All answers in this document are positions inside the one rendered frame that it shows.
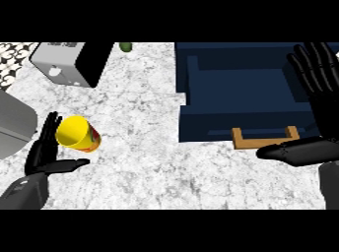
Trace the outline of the dark blue open drawer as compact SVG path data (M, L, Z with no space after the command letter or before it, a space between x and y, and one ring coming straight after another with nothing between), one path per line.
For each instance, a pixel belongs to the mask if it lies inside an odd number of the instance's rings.
M287 55L290 42L177 42L176 91L179 140L229 141L242 137L282 138L296 126L303 138L319 134L305 90Z

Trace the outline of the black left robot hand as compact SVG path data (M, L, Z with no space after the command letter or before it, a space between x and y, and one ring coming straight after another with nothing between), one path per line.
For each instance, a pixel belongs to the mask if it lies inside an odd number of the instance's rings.
M57 142L54 133L60 124L62 117L57 112L47 115L41 136L35 140L25 163L25 174L44 173L45 175L56 173L72 172L78 167L87 165L90 160L87 158L57 160Z

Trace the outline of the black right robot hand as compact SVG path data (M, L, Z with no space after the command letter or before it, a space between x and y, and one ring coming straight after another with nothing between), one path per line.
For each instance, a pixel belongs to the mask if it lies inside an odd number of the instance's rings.
M319 136L269 145L256 156L305 166L339 160L339 59L325 42L297 44L287 58L306 92Z

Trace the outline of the grey and black toaster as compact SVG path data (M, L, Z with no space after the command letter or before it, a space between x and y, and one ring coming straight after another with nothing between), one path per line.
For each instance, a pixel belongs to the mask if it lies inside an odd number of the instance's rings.
M105 70L112 42L41 42L29 60L59 85L96 88Z

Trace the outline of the yellow cup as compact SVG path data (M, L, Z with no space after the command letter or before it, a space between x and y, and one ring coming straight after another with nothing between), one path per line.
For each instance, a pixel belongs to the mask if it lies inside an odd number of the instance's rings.
M56 129L56 142L72 150L91 153L97 150L102 138L87 119L80 115L66 117Z

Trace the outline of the grey rounded appliance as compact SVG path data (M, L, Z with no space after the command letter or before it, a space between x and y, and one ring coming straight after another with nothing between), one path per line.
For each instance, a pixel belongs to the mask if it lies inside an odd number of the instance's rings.
M35 110L0 90L0 159L23 148L32 140L37 128Z

